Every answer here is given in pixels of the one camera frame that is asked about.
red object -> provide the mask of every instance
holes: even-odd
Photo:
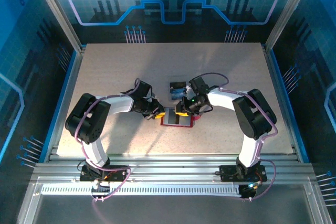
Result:
[[[201,115],[194,116],[194,121],[197,121],[200,118],[201,118]]]

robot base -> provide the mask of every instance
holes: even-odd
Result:
[[[124,165],[107,165],[106,169],[124,168]],[[92,182],[95,179],[105,182],[123,182],[127,176],[128,171],[119,170],[117,172],[104,172],[98,170],[88,164],[83,165],[79,180],[82,182]]]

aluminum frame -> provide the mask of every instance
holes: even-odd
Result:
[[[73,29],[68,17],[66,16],[62,6],[58,3],[58,0],[46,0],[50,10],[56,17],[57,21],[59,22],[61,28],[63,29],[65,35],[69,39],[72,47],[76,51],[76,53],[81,53],[82,45],[80,40]]]
[[[120,195],[218,195],[233,196],[237,185],[221,182],[214,175],[219,165],[235,165],[237,155],[115,155],[113,164],[129,164],[132,173]],[[79,182],[77,165],[82,156],[53,157],[37,164],[18,218],[18,223],[33,223],[41,195],[91,195],[90,183]],[[277,166],[274,185],[304,185],[316,223],[332,223],[323,202],[311,164],[298,162],[296,154],[263,155]],[[265,163],[269,184],[272,166]]]
[[[274,25],[273,30],[271,31],[265,46],[266,52],[270,52],[273,49],[273,46],[277,42],[280,34],[284,30],[288,20],[292,16],[293,12],[297,8],[300,0],[288,0],[285,7],[283,8],[276,24]]]

white vent grille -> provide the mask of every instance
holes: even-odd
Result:
[[[44,195],[90,195],[91,185],[44,184]],[[130,185],[123,186],[115,195],[223,195],[240,196],[238,185]]]

blue light strip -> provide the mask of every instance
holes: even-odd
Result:
[[[61,93],[59,95],[58,102],[57,102],[57,105],[56,105],[56,108],[55,108],[55,112],[54,112],[54,115],[53,115],[51,123],[50,123],[48,134],[47,134],[47,137],[46,137],[46,140],[45,140],[45,143],[44,143],[44,146],[43,146],[43,149],[42,149],[39,161],[38,161],[39,163],[44,162],[44,159],[45,159],[45,157],[47,155],[47,152],[48,152],[48,149],[49,149],[49,145],[53,144],[53,143],[51,143],[51,136],[52,136],[54,128],[55,128],[57,116],[58,116],[59,110],[60,110],[61,105],[62,105],[62,101],[63,101],[64,95],[65,95],[65,90],[66,90],[68,82],[69,82],[70,73],[71,73],[72,68],[74,66],[76,55],[77,55],[76,51],[74,51],[72,56],[71,56],[71,62],[69,64],[69,68],[68,68],[67,74],[65,76],[64,83],[63,83],[63,86],[62,86],[62,90],[61,90]]]
[[[298,143],[298,146],[299,146],[299,149],[300,149],[299,151],[300,151],[301,156],[302,156],[302,161],[304,163],[309,163],[307,151],[306,151],[306,148],[305,148],[304,143],[303,143],[303,139],[302,139],[301,134],[300,134],[299,126],[298,126],[298,124],[295,120],[294,111],[293,111],[292,106],[290,104],[289,97],[288,97],[288,94],[286,92],[285,84],[283,83],[283,79],[281,77],[281,72],[280,72],[280,69],[279,69],[279,66],[278,66],[278,63],[277,63],[277,59],[275,58],[275,54],[273,52],[273,49],[270,51],[270,55],[271,55],[271,59],[273,61],[274,69],[275,69],[275,72],[276,72],[276,78],[278,78],[278,81],[280,83],[280,88],[281,88],[280,91],[283,94],[283,97],[285,99],[285,104],[284,105],[287,107],[288,112],[289,112],[291,125],[293,127],[293,130],[294,130],[294,133],[295,133],[295,136],[296,136],[296,140],[297,140],[297,143]]]
[[[334,84],[332,84],[330,87],[327,88],[327,93],[325,95],[325,100],[324,100],[324,108],[328,114],[329,120],[331,122],[332,127],[334,128],[334,131],[336,132],[336,122],[334,117],[332,116],[331,110],[328,106],[328,102],[329,102],[329,98],[330,98],[330,93],[331,91],[333,91],[334,89],[336,89],[336,82]]]
[[[13,82],[11,82],[7,77],[5,77],[2,73],[0,73],[0,79],[3,79],[4,82],[6,82],[8,85],[10,85],[19,95],[19,98],[20,98],[20,109],[19,111],[17,112],[17,115],[15,117],[15,120],[13,122],[13,125],[12,127],[10,128],[10,131],[7,135],[7,138],[6,138],[6,141],[4,143],[4,146],[2,147],[1,149],[1,152],[0,152],[0,163],[5,155],[5,152],[8,148],[8,145],[12,139],[12,136],[13,136],[13,133],[16,129],[16,126],[20,120],[20,117],[22,115],[22,112],[23,112],[23,109],[25,108],[25,102],[24,102],[24,99],[23,99],[23,93],[22,93],[22,90],[16,85],[14,84]]]
[[[116,21],[116,22],[97,22],[97,23],[83,23],[72,0],[68,0],[69,4],[72,8],[72,11],[77,18],[77,21],[82,26],[117,26],[119,25],[134,9],[145,9],[145,4],[159,4],[160,5],[160,13],[161,13],[161,22],[165,25],[182,25],[185,22],[186,17],[186,5],[188,3],[201,3],[202,8],[206,9],[213,9],[219,16],[225,20],[226,23],[229,25],[265,25],[268,23],[277,3],[278,0],[274,0],[271,9],[268,12],[266,20],[264,22],[232,22],[230,21],[222,11],[216,5],[207,5],[206,0],[185,0],[182,5],[182,20],[181,21],[166,21],[164,17],[164,4],[161,0],[140,0],[140,5],[134,5],[128,8],[128,10]]]

